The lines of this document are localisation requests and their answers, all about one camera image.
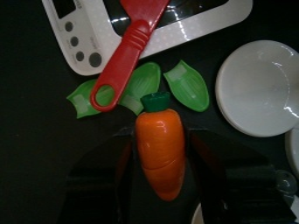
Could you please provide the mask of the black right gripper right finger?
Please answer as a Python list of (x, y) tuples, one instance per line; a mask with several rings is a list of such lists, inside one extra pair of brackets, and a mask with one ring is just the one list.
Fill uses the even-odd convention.
[(188, 135), (204, 224), (293, 224), (265, 156), (204, 129)]

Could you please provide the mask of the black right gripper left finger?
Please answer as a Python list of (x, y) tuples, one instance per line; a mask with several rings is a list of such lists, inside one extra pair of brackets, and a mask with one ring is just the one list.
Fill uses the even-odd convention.
[(122, 128), (73, 165), (57, 224), (125, 224), (132, 146), (132, 129)]

